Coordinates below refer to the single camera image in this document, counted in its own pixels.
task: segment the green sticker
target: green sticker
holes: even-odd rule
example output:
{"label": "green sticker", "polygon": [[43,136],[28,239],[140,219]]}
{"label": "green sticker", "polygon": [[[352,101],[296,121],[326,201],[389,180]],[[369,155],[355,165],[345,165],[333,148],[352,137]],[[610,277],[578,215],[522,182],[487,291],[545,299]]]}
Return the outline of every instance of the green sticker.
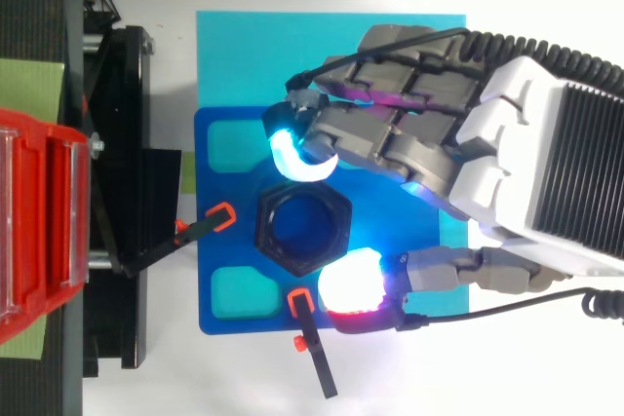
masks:
{"label": "green sticker", "polygon": [[195,193],[195,152],[182,152],[182,181],[180,193],[183,195]]}

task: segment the screw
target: screw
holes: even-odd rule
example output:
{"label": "screw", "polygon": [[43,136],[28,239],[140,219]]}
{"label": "screw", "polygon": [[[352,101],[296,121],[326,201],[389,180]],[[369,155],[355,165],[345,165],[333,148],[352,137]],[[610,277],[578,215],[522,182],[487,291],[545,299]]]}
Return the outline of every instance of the screw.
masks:
{"label": "screw", "polygon": [[89,139],[89,151],[91,153],[91,157],[96,160],[99,157],[99,153],[104,151],[104,142],[99,139],[99,135],[97,132],[94,132]]}
{"label": "screw", "polygon": [[154,39],[150,37],[143,39],[143,44],[141,45],[141,51],[148,56],[153,56],[154,50],[155,50]]}

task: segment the black clamp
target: black clamp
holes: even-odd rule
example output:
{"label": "black clamp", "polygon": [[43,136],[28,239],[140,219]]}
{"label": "black clamp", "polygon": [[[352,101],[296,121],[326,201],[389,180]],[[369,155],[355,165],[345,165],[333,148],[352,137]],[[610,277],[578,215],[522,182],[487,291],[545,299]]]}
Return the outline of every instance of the black clamp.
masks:
{"label": "black clamp", "polygon": [[338,390],[333,381],[332,370],[325,355],[319,329],[314,322],[312,312],[314,304],[312,303],[310,292],[307,289],[296,289],[289,294],[289,304],[291,306],[292,315],[299,320],[303,335],[294,337],[294,346],[303,353],[309,351],[312,355],[314,368],[321,383],[321,389],[325,398],[331,398],[338,395]]}

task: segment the black cable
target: black cable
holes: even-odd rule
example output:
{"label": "black cable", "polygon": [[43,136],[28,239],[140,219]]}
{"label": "black cable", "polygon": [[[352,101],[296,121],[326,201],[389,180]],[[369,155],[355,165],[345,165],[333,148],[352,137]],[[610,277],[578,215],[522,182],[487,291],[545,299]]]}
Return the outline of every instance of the black cable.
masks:
{"label": "black cable", "polygon": [[451,321],[470,321],[472,319],[480,319],[483,317],[494,316],[496,314],[503,314],[505,312],[517,311],[525,307],[536,306],[544,304],[546,302],[558,301],[560,299],[566,299],[567,297],[579,296],[581,294],[592,293],[596,291],[592,287],[579,287],[577,289],[569,289],[568,291],[554,292],[552,294],[546,294],[544,296],[534,297],[533,299],[527,299],[526,301],[514,302],[506,304],[504,306],[492,307],[491,309],[484,309],[477,312],[469,312],[468,314],[457,314],[454,316],[442,316],[442,317],[430,317],[429,323],[448,323]]}
{"label": "black cable", "polygon": [[582,308],[587,317],[592,319],[622,319],[624,320],[624,291],[608,291],[592,287],[579,287],[568,291],[554,292],[535,297],[526,301],[514,302],[505,306],[493,307],[482,311],[457,314],[454,316],[429,317],[420,314],[406,314],[405,322],[397,329],[414,330],[432,323],[451,323],[455,321],[470,321],[483,317],[495,316],[505,312],[516,311],[525,307],[536,306],[547,302],[558,301],[572,296],[584,294]]}
{"label": "black cable", "polygon": [[440,39],[451,38],[453,36],[467,35],[470,30],[466,28],[452,28],[445,29],[443,31],[436,31],[435,33],[423,34],[421,36],[415,36],[413,38],[404,39],[403,41],[397,41],[394,43],[384,44],[377,46],[376,48],[367,49],[365,51],[359,51],[351,56],[339,58],[330,63],[326,63],[313,70],[306,70],[305,72],[297,73],[293,75],[291,79],[286,82],[287,91],[301,90],[310,86],[312,81],[319,75],[336,70],[336,68],[343,67],[359,60],[365,60],[371,57],[383,56],[400,49],[409,48],[411,46],[418,46],[425,43],[431,43],[432,41],[438,41]]}
{"label": "black cable", "polygon": [[319,75],[344,65],[459,35],[465,36],[459,51],[459,59],[463,62],[471,60],[483,62],[486,66],[486,76],[510,60],[525,56],[531,57],[557,77],[589,85],[624,98],[624,71],[620,66],[609,61],[582,54],[558,44],[549,45],[547,41],[527,39],[523,36],[516,38],[511,35],[469,31],[466,28],[453,28],[416,36],[340,58],[292,76],[286,83],[286,88],[287,91],[304,89],[309,87]]}
{"label": "black cable", "polygon": [[486,65],[486,72],[516,57],[531,57],[553,75],[598,88],[624,98],[624,72],[618,65],[558,44],[525,37],[472,31],[466,36],[459,59]]}

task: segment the black wire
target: black wire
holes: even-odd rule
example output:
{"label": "black wire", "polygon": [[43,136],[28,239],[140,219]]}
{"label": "black wire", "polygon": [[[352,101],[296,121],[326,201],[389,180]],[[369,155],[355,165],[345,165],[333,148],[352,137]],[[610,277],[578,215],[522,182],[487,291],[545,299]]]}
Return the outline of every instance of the black wire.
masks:
{"label": "black wire", "polygon": [[383,56],[384,54],[399,51],[400,49],[409,48],[411,46],[418,46],[420,44],[430,43],[432,41],[438,41],[440,39],[450,38],[452,36],[465,36],[470,33],[470,30],[466,28],[451,28],[443,31],[436,31],[435,33],[423,34],[421,36],[415,36],[413,38],[404,39],[403,41],[397,41],[390,44],[384,44],[376,48],[367,49],[365,51],[359,51],[351,56],[339,58],[330,63],[326,63],[313,70],[307,70],[305,72],[297,73],[287,82],[287,90],[296,90],[307,88],[312,81],[319,75],[336,70],[336,68],[343,67],[358,60],[365,60],[371,57]]}
{"label": "black wire", "polygon": [[470,312],[468,314],[457,314],[455,316],[442,316],[442,317],[429,317],[427,321],[429,323],[448,323],[452,321],[470,321],[472,319],[480,319],[483,317],[494,316],[496,314],[502,314],[504,312],[516,311],[523,309],[524,307],[536,306],[544,304],[546,302],[558,301],[560,299],[566,299],[567,297],[580,296],[581,294],[593,293],[597,290],[592,287],[579,287],[577,289],[569,289],[568,291],[554,292],[552,294],[546,294],[544,296],[535,297],[526,301],[514,302],[505,306],[493,307],[491,309],[484,309],[482,311]]}

